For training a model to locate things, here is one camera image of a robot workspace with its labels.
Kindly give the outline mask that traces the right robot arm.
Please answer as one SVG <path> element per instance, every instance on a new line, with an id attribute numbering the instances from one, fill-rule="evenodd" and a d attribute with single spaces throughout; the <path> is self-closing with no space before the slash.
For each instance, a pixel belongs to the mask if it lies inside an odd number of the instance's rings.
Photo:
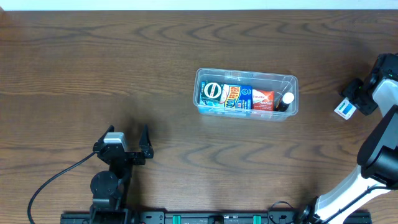
<path id="1" fill-rule="evenodd" d="M 382 119 L 360 147 L 356 167 L 333 190 L 307 205 L 295 223 L 371 223 L 359 208 L 370 200 L 397 190 L 397 54 L 378 55 L 369 75 L 355 78 L 340 95 L 335 112 L 348 119 L 355 111 Z"/>

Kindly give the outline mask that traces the green round-logo box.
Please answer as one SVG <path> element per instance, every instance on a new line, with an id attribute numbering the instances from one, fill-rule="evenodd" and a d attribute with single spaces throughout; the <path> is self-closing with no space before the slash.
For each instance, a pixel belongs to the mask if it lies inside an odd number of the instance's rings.
<path id="1" fill-rule="evenodd" d="M 223 94 L 223 83 L 218 82 L 201 82 L 200 99 L 206 105 L 208 103 L 221 103 L 221 97 Z"/>

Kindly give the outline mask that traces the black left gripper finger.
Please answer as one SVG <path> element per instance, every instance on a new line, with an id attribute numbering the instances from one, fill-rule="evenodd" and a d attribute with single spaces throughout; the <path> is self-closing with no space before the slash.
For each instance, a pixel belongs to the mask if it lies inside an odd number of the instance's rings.
<path id="1" fill-rule="evenodd" d="M 154 150 L 149 139 L 148 126 L 145 125 L 139 140 L 139 147 L 143 153 L 144 158 L 152 159 L 154 157 Z"/>
<path id="2" fill-rule="evenodd" d="M 104 143 L 104 138 L 108 133 L 112 133 L 114 131 L 114 126 L 110 125 L 109 128 L 105 131 L 105 133 L 97 140 L 97 144 L 103 144 Z"/>

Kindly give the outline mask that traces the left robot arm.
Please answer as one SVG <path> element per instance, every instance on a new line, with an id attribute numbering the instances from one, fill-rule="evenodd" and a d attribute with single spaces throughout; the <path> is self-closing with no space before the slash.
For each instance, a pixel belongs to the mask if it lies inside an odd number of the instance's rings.
<path id="1" fill-rule="evenodd" d="M 127 152 L 124 133 L 116 132 L 114 126 L 94 143 L 93 152 L 109 165 L 109 169 L 97 173 L 91 180 L 93 204 L 90 207 L 89 224 L 132 224 L 139 223 L 137 212 L 127 208 L 126 200 L 132 179 L 132 168 L 144 165 L 146 159 L 154 157 L 149 139 L 148 127 L 139 140 L 139 151 Z"/>

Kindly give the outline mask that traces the blue cool fever box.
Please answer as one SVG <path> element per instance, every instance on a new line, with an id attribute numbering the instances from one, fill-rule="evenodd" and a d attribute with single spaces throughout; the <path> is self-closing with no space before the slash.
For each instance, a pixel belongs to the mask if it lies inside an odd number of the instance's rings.
<path id="1" fill-rule="evenodd" d="M 220 104 L 208 103 L 206 105 L 201 99 L 200 104 L 222 109 L 250 110 L 252 106 L 252 86 L 224 83 Z"/>

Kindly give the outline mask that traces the dark bottle yellow label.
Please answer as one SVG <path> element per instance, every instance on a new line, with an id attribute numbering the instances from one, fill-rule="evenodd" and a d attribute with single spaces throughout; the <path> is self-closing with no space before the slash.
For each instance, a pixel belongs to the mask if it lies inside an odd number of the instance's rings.
<path id="1" fill-rule="evenodd" d="M 291 92 L 285 93 L 276 104 L 274 111 L 285 112 L 294 101 L 295 96 Z"/>

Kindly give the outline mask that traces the white and green medicine box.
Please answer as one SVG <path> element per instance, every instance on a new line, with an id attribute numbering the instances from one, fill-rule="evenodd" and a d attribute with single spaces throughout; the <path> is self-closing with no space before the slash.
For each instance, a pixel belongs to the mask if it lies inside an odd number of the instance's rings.
<path id="1" fill-rule="evenodd" d="M 356 111 L 356 107 L 350 103 L 348 98 L 345 98 L 335 109 L 334 112 L 344 118 L 345 120 L 350 119 L 354 112 Z"/>

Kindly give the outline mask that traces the red panadol box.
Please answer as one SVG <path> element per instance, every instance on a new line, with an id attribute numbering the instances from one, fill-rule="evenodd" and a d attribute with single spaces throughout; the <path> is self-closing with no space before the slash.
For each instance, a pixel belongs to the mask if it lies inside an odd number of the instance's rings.
<path id="1" fill-rule="evenodd" d="M 265 91 L 253 89 L 252 91 L 252 108 L 261 111 L 274 110 L 274 91 Z"/>

